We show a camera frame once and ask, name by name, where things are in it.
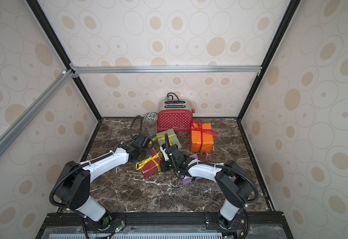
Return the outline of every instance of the circle pattern wall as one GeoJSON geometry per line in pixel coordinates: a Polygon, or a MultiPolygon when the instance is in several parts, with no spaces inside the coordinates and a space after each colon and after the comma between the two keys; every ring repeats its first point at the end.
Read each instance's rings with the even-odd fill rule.
{"type": "Polygon", "coordinates": [[[255,72],[81,74],[102,116],[136,116],[158,112],[168,92],[191,102],[198,117],[236,117],[255,72]]]}
{"type": "Polygon", "coordinates": [[[64,165],[78,162],[97,120],[75,88],[62,86],[0,157],[0,238],[35,238],[64,165]]]}
{"type": "Polygon", "coordinates": [[[289,3],[56,2],[43,5],[77,66],[260,65],[289,3]]]}
{"type": "Polygon", "coordinates": [[[63,69],[22,1],[0,1],[0,136],[63,69]]]}
{"type": "Polygon", "coordinates": [[[243,125],[294,238],[348,238],[348,1],[301,4],[243,125]]]}

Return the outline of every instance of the red gift box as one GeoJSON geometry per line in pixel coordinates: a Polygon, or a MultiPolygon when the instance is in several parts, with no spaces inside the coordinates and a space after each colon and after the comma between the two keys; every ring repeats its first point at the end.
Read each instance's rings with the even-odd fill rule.
{"type": "Polygon", "coordinates": [[[158,156],[155,149],[152,148],[150,152],[151,157],[148,157],[135,165],[135,169],[141,170],[145,179],[148,179],[151,175],[161,171],[161,167],[159,166],[161,158],[158,156]]]}

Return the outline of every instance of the red toaster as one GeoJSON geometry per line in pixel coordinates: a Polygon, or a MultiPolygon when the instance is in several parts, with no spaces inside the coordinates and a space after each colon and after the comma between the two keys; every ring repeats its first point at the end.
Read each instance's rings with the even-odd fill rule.
{"type": "Polygon", "coordinates": [[[169,100],[169,96],[172,95],[176,96],[174,93],[168,93],[167,99],[158,105],[157,130],[161,132],[172,128],[175,132],[190,131],[194,113],[191,103],[178,97],[176,100],[173,97],[169,100]]]}

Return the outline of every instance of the clear plastic cup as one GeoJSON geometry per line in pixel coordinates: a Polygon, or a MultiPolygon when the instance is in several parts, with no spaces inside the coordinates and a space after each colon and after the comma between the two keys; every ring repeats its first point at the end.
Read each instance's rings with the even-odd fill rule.
{"type": "Polygon", "coordinates": [[[150,136],[157,134],[157,122],[145,122],[145,127],[150,136]]]}

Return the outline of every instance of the ribbon bow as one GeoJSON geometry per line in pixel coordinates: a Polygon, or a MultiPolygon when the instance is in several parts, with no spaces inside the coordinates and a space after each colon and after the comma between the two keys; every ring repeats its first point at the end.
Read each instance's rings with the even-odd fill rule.
{"type": "Polygon", "coordinates": [[[136,169],[136,170],[140,170],[141,168],[143,168],[143,166],[145,166],[145,164],[147,164],[150,160],[152,160],[152,161],[155,163],[155,165],[157,165],[158,172],[161,171],[160,166],[159,166],[159,165],[157,164],[157,162],[154,160],[154,159],[156,159],[156,158],[158,158],[158,157],[159,157],[159,155],[156,154],[156,155],[154,155],[154,156],[148,157],[147,159],[145,159],[145,160],[143,160],[143,161],[141,161],[141,162],[136,163],[136,164],[135,164],[135,169],[136,169]]]}
{"type": "Polygon", "coordinates": [[[219,134],[215,133],[214,131],[203,129],[202,128],[203,123],[198,123],[197,121],[194,121],[194,120],[191,123],[195,123],[198,126],[198,128],[194,127],[191,130],[200,131],[201,133],[208,133],[214,137],[219,137],[219,134]]]}
{"type": "Polygon", "coordinates": [[[193,120],[191,123],[195,124],[198,126],[198,128],[196,128],[195,126],[191,128],[191,131],[200,131],[200,147],[199,147],[199,151],[200,152],[202,150],[202,146],[203,146],[203,133],[208,133],[212,136],[215,137],[219,137],[219,135],[217,133],[215,133],[212,130],[207,130],[207,129],[203,129],[202,125],[203,123],[198,123],[197,121],[193,120]]]}
{"type": "MultiPolygon", "coordinates": [[[[158,136],[156,136],[154,139],[152,139],[151,141],[155,141],[157,138],[159,138],[158,141],[160,141],[160,140],[165,140],[165,136],[164,136],[164,135],[158,135],[158,136]]],[[[170,144],[170,145],[175,145],[175,143],[174,143],[171,139],[169,139],[169,144],[170,144]]]]}

